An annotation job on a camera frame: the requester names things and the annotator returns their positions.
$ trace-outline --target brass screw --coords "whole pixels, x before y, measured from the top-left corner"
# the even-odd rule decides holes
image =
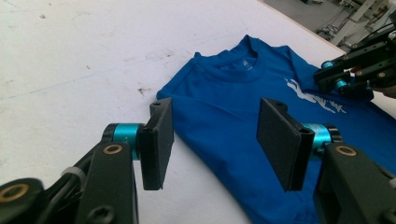
[[[358,154],[358,153],[355,151],[355,149],[350,148],[350,147],[343,147],[343,146],[340,146],[340,147],[336,147],[335,150],[336,150],[337,152],[343,154],[343,155],[350,156],[350,157],[356,156],[356,155]]]
[[[111,145],[111,146],[105,147],[105,149],[103,149],[103,152],[107,155],[117,154],[121,151],[122,151],[122,146],[120,146],[120,145]]]
[[[25,195],[29,185],[16,184],[0,191],[0,203],[10,203]]]

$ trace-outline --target white table surface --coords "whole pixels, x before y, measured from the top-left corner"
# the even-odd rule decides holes
[[[108,123],[146,122],[195,51],[217,54],[244,35],[316,66],[343,53],[256,0],[1,1],[0,184],[36,177],[49,187]],[[395,117],[395,101],[375,102]],[[249,223],[177,136],[163,190],[143,191],[134,168],[141,223]]]

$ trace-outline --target cyan metal joint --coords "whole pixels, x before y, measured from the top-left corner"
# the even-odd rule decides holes
[[[321,68],[326,69],[326,68],[333,67],[333,66],[334,66],[333,62],[325,62],[322,64]]]
[[[347,86],[347,83],[346,83],[344,80],[338,80],[338,81],[335,83],[335,88],[336,88],[337,90],[339,90],[339,89],[341,89],[341,88],[343,88],[343,87],[345,87],[345,86]]]
[[[136,136],[139,126],[140,123],[119,123],[113,134],[114,142],[122,142],[129,145],[134,161],[139,160],[136,149]]]
[[[303,125],[315,133],[311,158],[320,157],[323,154],[325,144],[332,141],[329,130],[323,124],[303,123]]]

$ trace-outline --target blue fabric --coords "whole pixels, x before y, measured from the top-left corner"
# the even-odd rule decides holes
[[[318,223],[312,195],[320,161],[304,189],[284,192],[256,140],[262,97],[281,101],[301,123],[331,123],[344,140],[396,172],[396,121],[370,102],[317,92],[308,64],[289,47],[245,36],[233,49],[187,62],[157,94],[173,97],[177,134],[207,164],[253,223]]]

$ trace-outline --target robotic arm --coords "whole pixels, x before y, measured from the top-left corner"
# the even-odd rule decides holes
[[[170,98],[150,105],[147,124],[109,124],[101,141],[48,189],[35,178],[0,186],[0,223],[138,223],[133,160],[146,190],[163,187],[174,129]]]
[[[396,176],[343,142],[329,124],[301,124],[262,99],[257,140],[284,190],[301,190],[310,160],[322,160],[314,201],[321,223],[396,223]]]
[[[359,97],[367,89],[396,85],[396,31],[392,16],[390,28],[368,36],[353,45],[349,53],[322,64],[314,74],[319,91],[336,90],[346,97]]]

